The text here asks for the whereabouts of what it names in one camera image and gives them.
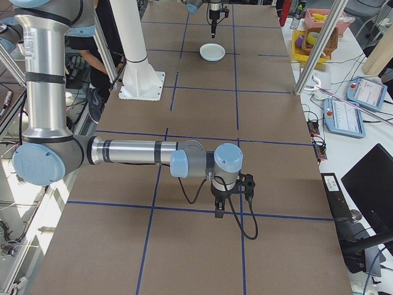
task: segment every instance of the white bowl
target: white bowl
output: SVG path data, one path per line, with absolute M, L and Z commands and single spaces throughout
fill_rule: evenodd
M 225 49 L 219 44 L 207 43 L 201 46 L 199 53 L 204 60 L 219 61 L 224 57 Z

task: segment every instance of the black shoe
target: black shoe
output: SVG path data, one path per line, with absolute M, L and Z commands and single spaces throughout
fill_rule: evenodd
M 103 99 L 98 95 L 97 88 L 87 89 L 86 97 L 88 103 L 88 115 L 95 124 L 98 124 L 101 118 Z

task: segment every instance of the yellow tray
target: yellow tray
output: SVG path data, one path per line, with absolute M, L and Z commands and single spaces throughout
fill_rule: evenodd
M 303 49 L 298 48 L 295 45 L 295 41 L 297 40 L 297 38 L 304 35 L 305 31 L 300 31 L 299 29 L 295 29 L 294 33 L 292 34 L 292 55 L 294 56 L 294 59 L 298 61 L 307 61 L 309 58 L 308 54 Z M 321 57 L 320 59 L 318 59 L 318 63 L 324 63 L 328 60 L 330 60 L 330 55 Z

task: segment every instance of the pink container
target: pink container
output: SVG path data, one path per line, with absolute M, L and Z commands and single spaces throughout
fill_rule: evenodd
M 314 22 L 312 15 L 313 14 L 322 14 L 328 15 L 330 9 L 307 9 L 306 17 L 305 17 L 305 26 L 306 28 L 322 28 L 324 23 Z M 338 35 L 340 37 L 343 36 L 347 27 L 349 27 L 350 23 L 337 23 L 336 28 L 338 28 Z

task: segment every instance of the laptop screen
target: laptop screen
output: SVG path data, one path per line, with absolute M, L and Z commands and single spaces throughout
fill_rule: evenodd
M 382 145 L 373 147 L 341 181 L 377 234 L 393 229 L 393 157 Z M 393 242 L 385 246 L 393 255 Z

